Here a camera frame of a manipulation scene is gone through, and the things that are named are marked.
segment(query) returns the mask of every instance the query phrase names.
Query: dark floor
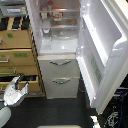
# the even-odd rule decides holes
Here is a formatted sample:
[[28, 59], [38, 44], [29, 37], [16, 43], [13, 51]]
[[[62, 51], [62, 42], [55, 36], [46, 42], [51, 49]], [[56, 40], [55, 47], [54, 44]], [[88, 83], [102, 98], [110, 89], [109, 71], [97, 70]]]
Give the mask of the dark floor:
[[86, 107], [85, 93], [78, 91], [76, 99], [26, 98], [11, 108], [12, 116], [3, 128], [37, 128], [46, 125], [79, 125], [93, 128], [91, 115], [95, 109]]

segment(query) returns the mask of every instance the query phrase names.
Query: refrigerator door shelf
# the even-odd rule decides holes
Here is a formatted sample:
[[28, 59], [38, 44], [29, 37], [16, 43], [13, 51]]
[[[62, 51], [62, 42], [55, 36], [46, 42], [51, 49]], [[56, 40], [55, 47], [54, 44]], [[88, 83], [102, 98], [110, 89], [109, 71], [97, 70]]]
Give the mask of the refrigerator door shelf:
[[128, 64], [128, 31], [103, 0], [82, 0], [81, 4], [76, 59], [90, 106], [100, 114], [127, 74], [124, 68]]

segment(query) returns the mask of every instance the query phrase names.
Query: freezer drawer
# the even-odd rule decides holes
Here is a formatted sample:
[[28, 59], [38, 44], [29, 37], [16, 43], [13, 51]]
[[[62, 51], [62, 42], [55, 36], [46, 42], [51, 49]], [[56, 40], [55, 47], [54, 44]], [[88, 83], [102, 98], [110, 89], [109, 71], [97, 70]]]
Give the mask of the freezer drawer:
[[42, 78], [80, 77], [75, 55], [39, 56]]
[[24, 75], [38, 75], [36, 65], [0, 67], [0, 76], [16, 76], [18, 73]]
[[76, 98], [79, 79], [43, 79], [47, 99]]
[[31, 49], [0, 50], [0, 66], [34, 65]]
[[25, 5], [8, 5], [1, 6], [0, 8], [3, 13], [3, 16], [6, 17], [25, 16], [27, 14]]
[[0, 31], [0, 49], [31, 48], [29, 30]]
[[[28, 86], [28, 92], [39, 92], [40, 91], [40, 87], [39, 87], [39, 82], [38, 82], [38, 76], [36, 77], [36, 80], [33, 81], [29, 81], [29, 86]], [[0, 82], [0, 93], [4, 93], [7, 85], [10, 82]], [[22, 89], [25, 85], [26, 81], [22, 81], [18, 84], [18, 89]]]

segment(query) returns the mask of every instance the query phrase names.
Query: refrigerator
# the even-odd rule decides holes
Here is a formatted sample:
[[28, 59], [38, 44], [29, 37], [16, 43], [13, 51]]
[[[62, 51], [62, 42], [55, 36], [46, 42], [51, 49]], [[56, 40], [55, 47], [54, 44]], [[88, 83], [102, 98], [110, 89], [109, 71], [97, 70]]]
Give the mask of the refrigerator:
[[[128, 3], [125, 0], [25, 1], [46, 95], [47, 87], [53, 87], [48, 86], [49, 79], [63, 78], [61, 73], [68, 70], [63, 82], [53, 79], [52, 82], [67, 84], [68, 78], [72, 78], [73, 84], [78, 85], [81, 72], [90, 106], [101, 114], [128, 72]], [[67, 68], [70, 60], [74, 62]], [[49, 63], [59, 68], [52, 72]], [[59, 72], [60, 65], [67, 69]], [[76, 93], [76, 88], [71, 86], [67, 90]]]

